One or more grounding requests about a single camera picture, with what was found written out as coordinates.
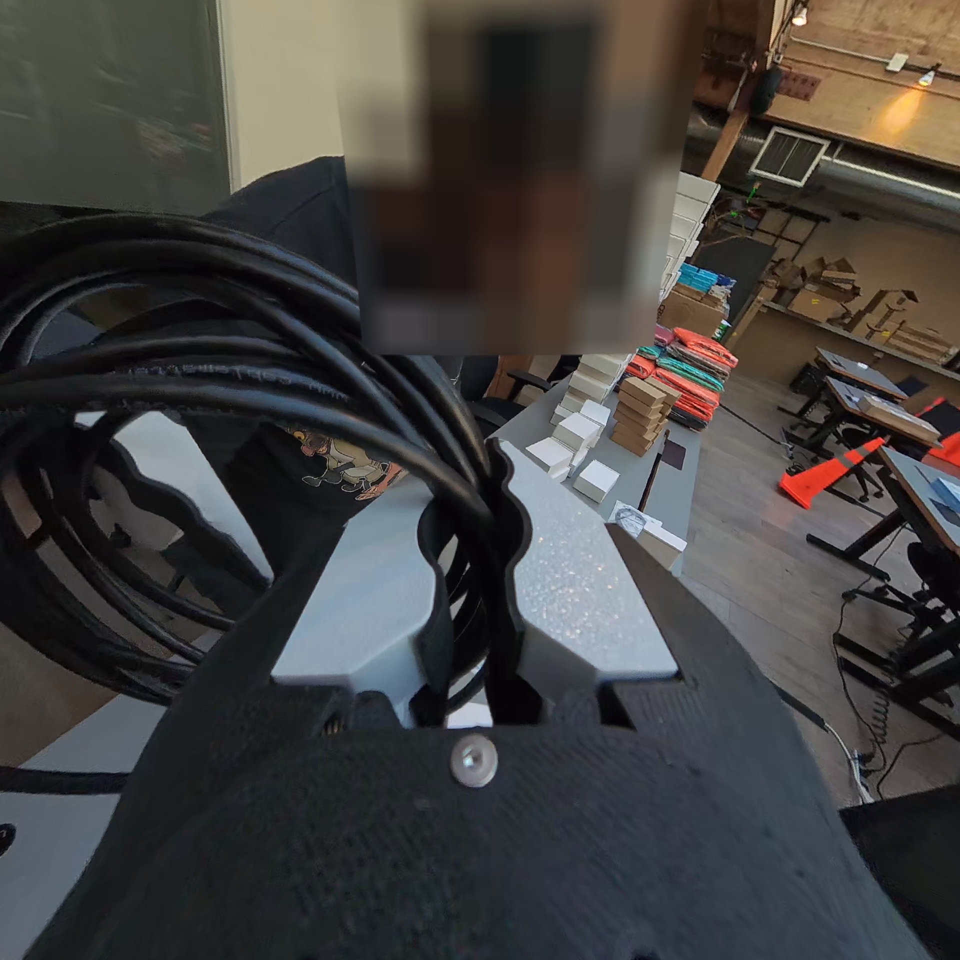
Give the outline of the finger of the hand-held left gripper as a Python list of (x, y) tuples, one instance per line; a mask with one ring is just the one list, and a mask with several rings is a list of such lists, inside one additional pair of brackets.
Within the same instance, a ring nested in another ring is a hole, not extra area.
[(88, 482), (88, 508), (102, 534), (163, 589), (178, 594), (186, 578), (163, 552), (183, 534), (163, 516), (139, 507), (117, 478)]
[(225, 536), (272, 582), (272, 568), (254, 531), (186, 426), (166, 414), (141, 414), (119, 430), (118, 441), (139, 474), (184, 496), (206, 527)]

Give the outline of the large brown cardboard box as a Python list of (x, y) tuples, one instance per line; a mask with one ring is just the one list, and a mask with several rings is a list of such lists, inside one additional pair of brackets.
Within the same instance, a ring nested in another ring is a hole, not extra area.
[(724, 308), (716, 298), (676, 284), (662, 302), (657, 324), (665, 329), (684, 329), (712, 338), (726, 319)]

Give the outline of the white power strip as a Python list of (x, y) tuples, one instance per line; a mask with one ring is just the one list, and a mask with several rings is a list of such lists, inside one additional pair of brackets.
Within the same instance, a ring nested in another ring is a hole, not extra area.
[(837, 730), (827, 721), (823, 721), (822, 728), (834, 739), (846, 759), (849, 778), (858, 798), (858, 804), (866, 806), (875, 803), (876, 798), (869, 788), (860, 762), (860, 753), (857, 750), (851, 750)]

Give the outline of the stack of white boxes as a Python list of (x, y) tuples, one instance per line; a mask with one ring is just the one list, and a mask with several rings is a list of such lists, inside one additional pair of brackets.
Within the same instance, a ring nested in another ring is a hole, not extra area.
[[(603, 437), (612, 441), (613, 411), (618, 403), (619, 384), (625, 377), (630, 377), (626, 369), (637, 351), (653, 345), (659, 327), (657, 320), (661, 304), (677, 284), (680, 265), (683, 262), (691, 263), (690, 258), (697, 250), (708, 216), (714, 212), (719, 191), (719, 182), (679, 173), (654, 327), (632, 352), (618, 350), (580, 355), (568, 375), (564, 393), (550, 416), (550, 435), (526, 448), (527, 454), (552, 479), (565, 481), (578, 474), (582, 463)], [(654, 449), (671, 424), (682, 426), (668, 415), (662, 433), (650, 450)], [(618, 450), (639, 457), (613, 444)]]

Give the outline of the stack of blue packets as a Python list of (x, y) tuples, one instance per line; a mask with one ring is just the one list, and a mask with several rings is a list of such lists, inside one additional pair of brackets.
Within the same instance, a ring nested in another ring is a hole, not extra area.
[(684, 261), (679, 265), (677, 285), (682, 285), (701, 294), (714, 294), (714, 296), (724, 298), (729, 294), (720, 294), (717, 291), (730, 291), (737, 285), (737, 281), (726, 276), (726, 274), (702, 269)]

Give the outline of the small grey desk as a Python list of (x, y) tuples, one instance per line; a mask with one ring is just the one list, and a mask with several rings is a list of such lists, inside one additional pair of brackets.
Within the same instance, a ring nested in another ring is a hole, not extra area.
[(940, 432), (901, 405), (830, 376), (823, 387), (840, 428), (867, 431), (871, 439), (882, 438), (889, 449), (917, 461), (942, 448)]

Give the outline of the pile of flattened cardboard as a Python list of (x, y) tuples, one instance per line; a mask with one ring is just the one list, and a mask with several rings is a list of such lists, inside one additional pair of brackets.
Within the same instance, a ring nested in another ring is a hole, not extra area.
[(763, 278), (774, 283), (773, 303), (788, 312), (934, 366), (958, 370), (958, 343), (910, 318), (920, 305), (912, 290), (878, 289), (867, 296), (858, 283), (858, 272), (844, 258), (818, 258), (807, 267), (778, 258), (767, 266)]

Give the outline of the white vent grille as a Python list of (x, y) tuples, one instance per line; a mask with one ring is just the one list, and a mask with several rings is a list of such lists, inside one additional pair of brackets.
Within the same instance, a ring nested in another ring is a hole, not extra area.
[(802, 188), (830, 146), (829, 139), (772, 126), (750, 162), (749, 174), (763, 181)]

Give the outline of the person's dark clothing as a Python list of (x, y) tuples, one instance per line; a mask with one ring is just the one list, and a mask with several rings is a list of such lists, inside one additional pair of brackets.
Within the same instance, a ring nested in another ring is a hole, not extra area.
[(2, 253), (2, 411), (180, 414), (279, 578), (323, 558), (427, 439), (419, 372), (362, 346), (342, 157), (200, 220), (103, 214)]

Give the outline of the metal air duct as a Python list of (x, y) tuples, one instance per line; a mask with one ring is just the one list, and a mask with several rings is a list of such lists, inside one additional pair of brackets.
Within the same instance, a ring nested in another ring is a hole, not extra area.
[(745, 194), (760, 183), (762, 197), (787, 207), (958, 234), (957, 171), (827, 139), (803, 184), (782, 182), (753, 169), (772, 131), (763, 122), (745, 126), (720, 174), (722, 186)]

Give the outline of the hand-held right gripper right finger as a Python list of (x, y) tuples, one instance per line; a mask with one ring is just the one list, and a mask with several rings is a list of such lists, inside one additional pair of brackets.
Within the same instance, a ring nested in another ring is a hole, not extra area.
[(570, 697), (671, 682), (679, 666), (608, 524), (502, 438), (486, 441), (498, 561), (486, 701), (527, 726)]

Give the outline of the grey desk with black legs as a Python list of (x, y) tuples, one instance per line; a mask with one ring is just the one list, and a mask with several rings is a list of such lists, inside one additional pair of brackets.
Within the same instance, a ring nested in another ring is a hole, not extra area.
[(958, 510), (939, 498), (933, 487), (935, 480), (950, 481), (951, 477), (930, 464), (887, 447), (880, 448), (877, 455), (882, 463), (879, 476), (894, 501), (894, 510), (845, 547), (814, 534), (807, 534), (806, 542), (882, 583), (889, 582), (889, 574), (866, 561), (864, 556), (903, 527), (910, 529), (924, 547), (958, 558)]

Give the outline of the stack of brown boxes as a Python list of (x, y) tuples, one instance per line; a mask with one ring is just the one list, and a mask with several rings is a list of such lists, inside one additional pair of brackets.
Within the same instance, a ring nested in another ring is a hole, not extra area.
[(681, 394), (656, 378), (625, 376), (617, 396), (611, 412), (614, 423), (610, 438), (622, 449), (642, 457), (660, 438)]

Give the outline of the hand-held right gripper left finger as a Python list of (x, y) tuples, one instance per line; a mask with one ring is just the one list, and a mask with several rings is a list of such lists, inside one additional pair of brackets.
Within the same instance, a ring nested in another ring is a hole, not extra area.
[(405, 727), (440, 722), (453, 660), (449, 541), (424, 482), (392, 486), (346, 524), (271, 678), (384, 694)]

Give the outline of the stack of orange teal bags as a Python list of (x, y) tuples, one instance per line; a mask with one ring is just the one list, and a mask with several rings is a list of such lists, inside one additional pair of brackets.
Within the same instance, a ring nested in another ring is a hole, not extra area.
[(657, 326), (654, 342), (638, 349), (627, 375), (674, 393), (669, 418), (704, 431), (721, 405), (738, 357), (712, 337), (685, 328)]

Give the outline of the white cardboard mailer box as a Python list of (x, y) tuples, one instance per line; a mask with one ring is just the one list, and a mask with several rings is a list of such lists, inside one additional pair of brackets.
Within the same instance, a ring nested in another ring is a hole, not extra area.
[(688, 542), (653, 518), (647, 518), (636, 537), (637, 543), (646, 550), (665, 570), (678, 576), (682, 571), (683, 558)]

